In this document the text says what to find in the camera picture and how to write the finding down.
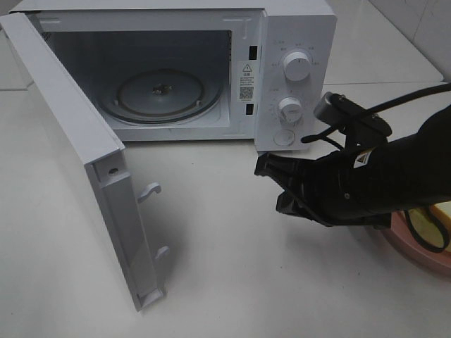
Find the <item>control knob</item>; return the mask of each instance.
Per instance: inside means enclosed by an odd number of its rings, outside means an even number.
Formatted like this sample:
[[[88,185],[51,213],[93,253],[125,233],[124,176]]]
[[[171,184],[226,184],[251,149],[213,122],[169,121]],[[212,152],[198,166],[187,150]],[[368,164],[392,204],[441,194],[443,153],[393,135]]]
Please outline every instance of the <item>control knob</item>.
[[[293,51],[283,59],[283,72],[291,81],[300,81],[310,73],[311,60],[303,51]]]
[[[295,123],[302,117],[302,104],[295,97],[285,97],[279,102],[279,112],[284,121]]]

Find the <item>tiled wall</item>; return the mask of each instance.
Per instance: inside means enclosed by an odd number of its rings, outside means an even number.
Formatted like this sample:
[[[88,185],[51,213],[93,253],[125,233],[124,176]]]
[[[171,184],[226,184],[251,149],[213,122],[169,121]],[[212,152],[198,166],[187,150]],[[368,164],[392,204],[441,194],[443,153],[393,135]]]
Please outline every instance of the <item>tiled wall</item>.
[[[19,3],[20,0],[0,0],[0,15],[8,14],[8,11]]]
[[[451,0],[370,0],[451,81]]]

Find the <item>microwave oven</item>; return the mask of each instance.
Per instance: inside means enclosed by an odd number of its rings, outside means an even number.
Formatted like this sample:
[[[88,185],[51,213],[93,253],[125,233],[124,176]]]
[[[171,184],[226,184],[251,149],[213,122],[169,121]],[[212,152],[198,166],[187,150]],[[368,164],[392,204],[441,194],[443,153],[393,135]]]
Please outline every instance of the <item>microwave oven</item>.
[[[253,139],[299,150],[310,134],[335,16],[324,0],[24,0],[0,17],[75,189],[95,198],[135,307],[164,295],[124,141]]]

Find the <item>sticker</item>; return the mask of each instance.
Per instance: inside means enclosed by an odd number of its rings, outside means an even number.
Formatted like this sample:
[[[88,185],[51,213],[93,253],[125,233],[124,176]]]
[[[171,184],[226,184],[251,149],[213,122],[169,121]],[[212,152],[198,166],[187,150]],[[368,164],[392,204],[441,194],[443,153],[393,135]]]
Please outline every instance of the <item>sticker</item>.
[[[255,102],[259,62],[255,60],[240,61],[237,66],[237,99],[241,102]]]
[[[364,165],[368,164],[369,156],[371,155],[371,152],[374,150],[374,148],[368,149],[366,151],[361,152],[354,161],[354,169],[363,167]]]

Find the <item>black cable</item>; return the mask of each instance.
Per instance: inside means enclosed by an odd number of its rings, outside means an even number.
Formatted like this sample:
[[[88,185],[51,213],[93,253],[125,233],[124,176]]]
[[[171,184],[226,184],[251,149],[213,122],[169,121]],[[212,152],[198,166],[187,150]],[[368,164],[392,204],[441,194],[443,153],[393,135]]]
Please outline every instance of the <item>black cable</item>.
[[[332,144],[333,146],[337,147],[339,150],[344,149],[341,144],[339,144],[338,142],[334,141],[333,139],[330,139],[329,137],[323,137],[322,140],[326,141],[329,144]]]
[[[376,113],[379,113],[381,111],[387,110],[392,107],[399,106],[401,104],[405,104],[409,101],[413,101],[415,99],[420,99],[421,97],[434,95],[438,93],[443,92],[449,92],[451,91],[451,83],[442,84],[434,87],[424,88],[417,90],[416,92],[412,92],[409,94],[406,94],[404,96],[397,97],[396,99],[384,102],[383,104],[378,104],[377,106],[374,106],[372,108],[366,109],[365,111],[362,111],[361,113],[358,113],[356,115],[350,116],[348,118],[342,119],[340,122],[335,123],[334,125],[331,125],[329,128],[324,130],[323,132],[320,132],[319,134],[313,134],[313,135],[307,135],[301,138],[302,143],[311,143],[318,141],[320,139],[325,140],[324,138],[328,135],[332,134],[334,131],[346,126],[350,122],[354,120],[359,120],[361,118],[365,118],[366,116],[370,116]]]

